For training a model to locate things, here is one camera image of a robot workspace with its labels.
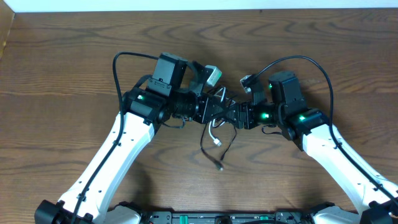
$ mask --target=white cable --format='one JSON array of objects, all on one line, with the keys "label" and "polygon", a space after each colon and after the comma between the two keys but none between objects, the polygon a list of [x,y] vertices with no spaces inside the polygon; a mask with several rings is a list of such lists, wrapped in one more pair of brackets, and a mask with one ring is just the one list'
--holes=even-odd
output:
[{"label": "white cable", "polygon": [[235,103],[236,102],[234,100],[232,100],[231,106],[233,106]]},{"label": "white cable", "polygon": [[212,124],[209,125],[209,135],[213,139],[213,142],[216,146],[221,146],[221,141],[218,138],[214,137],[213,134],[211,133],[211,126],[214,125],[214,120],[210,121],[210,123]]},{"label": "white cable", "polygon": [[[224,99],[225,99],[225,93],[226,93],[226,87],[224,86],[223,88],[220,88],[214,95],[215,96],[218,96],[217,94],[219,93],[219,92],[221,92],[221,91],[223,91],[223,95],[221,96],[221,102],[223,102],[224,101]],[[213,128],[215,128],[216,126],[215,126],[215,123],[216,123],[216,119],[214,119],[213,121],[210,121],[210,123],[211,124],[209,124],[209,135],[210,135],[210,137],[213,139],[213,142],[214,142],[214,144],[216,145],[216,146],[221,146],[221,141],[218,139],[218,138],[216,138],[216,137],[214,137],[214,135],[213,135],[213,133],[211,133],[211,127],[213,127]]]}]

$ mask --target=white connector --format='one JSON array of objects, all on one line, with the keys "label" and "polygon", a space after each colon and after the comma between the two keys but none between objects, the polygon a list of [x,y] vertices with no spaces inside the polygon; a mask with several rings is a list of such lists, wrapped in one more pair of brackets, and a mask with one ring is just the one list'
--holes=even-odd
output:
[{"label": "white connector", "polygon": [[205,68],[207,68],[207,70],[211,72],[209,78],[206,81],[206,84],[210,87],[216,86],[216,83],[223,73],[214,65],[206,65]]},{"label": "white connector", "polygon": [[244,92],[245,92],[246,94],[251,93],[251,89],[250,89],[249,87],[244,87],[243,84],[242,84],[242,82],[245,81],[246,79],[248,79],[250,76],[251,76],[251,75],[246,75],[245,77],[243,77],[243,78],[241,79],[241,85],[242,85],[243,90],[244,90]]},{"label": "white connector", "polygon": [[220,147],[221,144],[222,144],[221,141],[220,141],[218,138],[215,138],[213,142],[214,142],[214,144],[215,144],[216,146],[218,146],[218,147]]},{"label": "white connector", "polygon": [[214,122],[215,122],[215,119],[213,121],[210,121],[210,124],[209,124],[209,135],[212,138],[214,144],[216,146],[220,147],[221,144],[222,144],[221,141],[217,137],[214,137],[213,133],[211,133],[211,126],[214,125]]}]

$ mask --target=white wall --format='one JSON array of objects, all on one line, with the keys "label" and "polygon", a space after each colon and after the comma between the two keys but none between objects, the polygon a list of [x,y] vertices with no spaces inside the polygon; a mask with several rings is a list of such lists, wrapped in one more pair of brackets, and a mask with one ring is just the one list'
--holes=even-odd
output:
[{"label": "white wall", "polygon": [[4,0],[14,12],[398,7],[398,0]]}]

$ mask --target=wooden table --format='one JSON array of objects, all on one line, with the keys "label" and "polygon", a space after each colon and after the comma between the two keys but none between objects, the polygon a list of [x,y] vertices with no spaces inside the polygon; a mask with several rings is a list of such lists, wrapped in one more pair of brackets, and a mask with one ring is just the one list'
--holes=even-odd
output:
[{"label": "wooden table", "polygon": [[[398,182],[397,15],[397,9],[17,14],[0,61],[0,223],[33,222],[39,203],[56,202],[91,161],[118,112],[111,62],[121,50],[217,65],[221,83],[241,99],[247,98],[241,77],[287,55],[313,57],[330,75],[342,135]],[[121,57],[122,91],[154,65]],[[296,71],[309,105],[328,111],[326,81],[311,63],[281,63],[262,77],[264,84],[279,70]],[[161,128],[112,205],[264,211],[331,201],[354,209],[317,162],[260,128],[238,130],[225,170],[217,171],[200,152],[202,127]],[[225,125],[216,134],[228,142],[233,129]],[[216,157],[222,152],[209,149]]]}]

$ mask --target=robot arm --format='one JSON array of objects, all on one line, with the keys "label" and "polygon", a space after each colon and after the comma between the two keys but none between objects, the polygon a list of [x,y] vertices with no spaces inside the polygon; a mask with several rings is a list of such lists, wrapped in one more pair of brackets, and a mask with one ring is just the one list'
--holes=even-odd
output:
[{"label": "robot arm", "polygon": [[[398,186],[380,173],[374,170],[348,143],[341,137],[337,128],[334,126],[334,133],[342,143],[343,149],[353,158],[368,174],[379,184],[390,192],[394,197],[398,197]],[[303,150],[314,158],[328,173],[334,178],[338,185],[345,191],[349,199],[358,211],[359,216],[367,209],[371,202],[382,204],[388,200],[380,190],[365,178],[360,171],[340,152],[335,149],[335,144],[331,140],[329,126],[323,124],[311,129],[309,135],[303,137]]]},{"label": "robot arm", "polygon": [[[194,78],[189,87],[183,89],[180,85],[186,67],[193,71]],[[389,212],[398,215],[398,207],[392,200],[376,189],[339,149],[335,149],[327,125],[328,118],[320,110],[308,108],[293,72],[279,72],[269,78],[272,103],[267,102],[261,82],[246,76],[241,83],[246,93],[252,94],[252,100],[231,106],[203,92],[205,85],[214,87],[220,76],[221,72],[214,66],[204,67],[168,53],[159,57],[147,88],[142,90],[135,86],[123,96],[123,135],[119,146],[95,176],[81,203],[77,213],[80,223],[115,223],[114,220],[109,220],[114,217],[121,221],[121,215],[116,212],[110,212],[111,215],[108,214],[105,219],[111,199],[134,159],[171,116],[201,124],[219,118],[239,129],[252,129],[262,124],[278,125],[283,137],[293,141],[301,151],[313,157],[329,172],[353,202],[359,216],[366,213],[369,217],[374,217],[369,215],[374,208],[382,210],[384,216],[386,213],[388,216]],[[120,114],[101,149],[81,177],[61,196],[56,205],[46,200],[40,204],[35,213],[36,223],[70,222],[80,192],[113,145],[119,128]],[[337,129],[333,129],[345,152],[378,184],[382,184],[386,191],[397,197],[398,186],[376,172],[344,141]],[[213,162],[217,167],[222,167],[220,161]],[[136,212],[123,217],[131,223],[138,223],[141,218]],[[318,223],[336,221],[330,217],[330,213],[329,216],[319,215]]]},{"label": "robot arm", "polygon": [[[153,125],[144,124],[144,119],[137,115],[126,113],[124,120],[124,131],[118,147],[112,152],[91,183],[90,190],[87,191],[78,211],[79,217],[84,217],[86,213],[92,215],[92,222],[94,223],[103,223],[109,204],[120,182],[137,155],[152,140],[155,134]],[[77,195],[83,190],[88,179],[109,151],[118,135],[119,127],[120,114],[117,115],[109,136],[84,173],[58,200],[63,203],[65,210],[73,212],[75,209],[78,200]]]}]

